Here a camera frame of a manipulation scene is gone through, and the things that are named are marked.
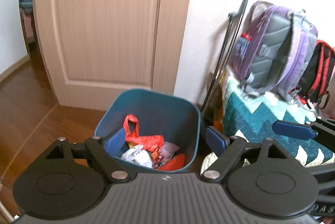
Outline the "pink paper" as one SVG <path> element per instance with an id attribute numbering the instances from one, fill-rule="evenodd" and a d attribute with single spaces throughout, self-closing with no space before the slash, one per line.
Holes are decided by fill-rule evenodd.
<path id="1" fill-rule="evenodd" d="M 179 150 L 179 147 L 170 142 L 164 142 L 163 146 L 159 149 L 160 154 L 163 156 L 163 163 L 170 161 L 175 153 Z"/>

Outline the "teal trash bin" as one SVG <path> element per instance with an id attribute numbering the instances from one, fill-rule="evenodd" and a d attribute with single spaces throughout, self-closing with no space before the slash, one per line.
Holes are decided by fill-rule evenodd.
<path id="1" fill-rule="evenodd" d="M 122 92 L 97 125 L 94 134 L 106 137 L 123 127 L 127 115 L 139 120 L 139 135 L 162 135 L 164 140 L 179 147 L 186 156 L 184 167 L 175 171 L 185 172 L 196 158 L 201 114 L 198 107 L 183 99 L 145 89 Z"/>

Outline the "white crumpled paper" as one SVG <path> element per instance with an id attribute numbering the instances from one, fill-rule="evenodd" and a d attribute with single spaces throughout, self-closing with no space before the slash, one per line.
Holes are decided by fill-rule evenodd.
<path id="1" fill-rule="evenodd" d="M 143 149 L 143 145 L 135 145 L 129 148 L 125 153 L 123 153 L 121 159 L 142 167 L 153 168 L 151 155 Z"/>

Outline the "orange textured plastic piece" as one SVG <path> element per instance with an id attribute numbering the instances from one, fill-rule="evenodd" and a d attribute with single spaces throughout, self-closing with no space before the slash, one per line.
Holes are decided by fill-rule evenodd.
<path id="1" fill-rule="evenodd" d="M 186 156 L 184 154 L 178 154 L 175 157 L 173 157 L 170 161 L 167 163 L 161 165 L 157 169 L 160 171 L 177 171 L 184 167 Z"/>

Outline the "teal zigzag quilt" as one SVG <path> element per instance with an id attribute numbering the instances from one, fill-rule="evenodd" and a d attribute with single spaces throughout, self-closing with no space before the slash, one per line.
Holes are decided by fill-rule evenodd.
<path id="1" fill-rule="evenodd" d="M 271 137 L 305 167 L 334 163 L 334 153 L 313 140 L 291 139 L 272 130 L 276 120 L 304 124 L 316 120 L 316 113 L 300 104 L 287 104 L 277 95 L 266 92 L 258 98 L 249 98 L 239 89 L 239 82 L 231 72 L 225 72 L 220 81 L 223 95 L 219 124 L 227 136 L 237 135 L 248 142 L 258 143 Z"/>

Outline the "red black backpack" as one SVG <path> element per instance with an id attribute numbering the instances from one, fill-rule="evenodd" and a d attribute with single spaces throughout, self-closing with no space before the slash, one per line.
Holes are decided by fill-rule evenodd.
<path id="1" fill-rule="evenodd" d="M 312 58 L 291 94 L 307 110 L 324 109 L 329 102 L 328 86 L 334 74 L 334 48 L 317 40 Z"/>

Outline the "purple grey backpack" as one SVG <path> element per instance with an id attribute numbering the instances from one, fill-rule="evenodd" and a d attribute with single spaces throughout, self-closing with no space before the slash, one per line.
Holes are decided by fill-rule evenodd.
<path id="1" fill-rule="evenodd" d="M 312 58 L 317 36 L 304 10 L 255 2 L 232 58 L 243 92 L 253 97 L 273 92 L 291 102 L 300 91 L 299 80 Z"/>

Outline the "beige wooden door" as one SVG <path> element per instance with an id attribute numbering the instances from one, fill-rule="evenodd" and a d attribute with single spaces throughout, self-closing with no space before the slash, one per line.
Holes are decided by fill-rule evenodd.
<path id="1" fill-rule="evenodd" d="M 189 0 L 33 0 L 63 106 L 105 110 L 125 90 L 172 94 Z"/>

